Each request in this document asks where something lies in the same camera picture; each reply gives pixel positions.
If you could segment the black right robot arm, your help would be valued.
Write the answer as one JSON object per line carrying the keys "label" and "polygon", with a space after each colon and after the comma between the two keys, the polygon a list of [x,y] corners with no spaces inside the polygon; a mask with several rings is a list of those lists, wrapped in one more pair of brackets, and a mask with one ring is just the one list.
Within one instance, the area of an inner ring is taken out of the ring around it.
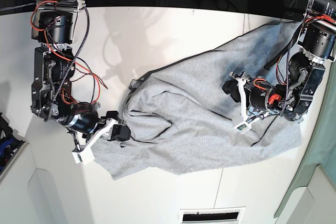
{"label": "black right robot arm", "polygon": [[80,102],[71,95],[71,78],[78,68],[92,75],[89,66],[71,47],[77,17],[87,10],[85,0],[34,0],[33,5],[29,20],[31,38],[39,42],[39,47],[34,51],[31,112],[44,121],[57,121],[72,135],[81,133],[86,140],[112,118],[116,123],[107,139],[127,140],[130,130],[121,124],[116,111],[99,117],[97,96],[92,96],[89,102]]}

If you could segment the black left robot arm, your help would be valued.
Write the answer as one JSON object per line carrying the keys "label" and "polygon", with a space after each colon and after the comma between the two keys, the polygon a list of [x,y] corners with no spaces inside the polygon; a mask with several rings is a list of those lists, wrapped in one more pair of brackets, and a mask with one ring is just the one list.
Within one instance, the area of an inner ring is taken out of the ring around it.
{"label": "black left robot arm", "polygon": [[248,130],[259,120],[283,116],[300,121],[321,83],[326,61],[335,62],[335,0],[308,0],[301,26],[265,68],[276,66],[277,85],[245,72],[230,73],[223,91],[240,103],[233,126]]}

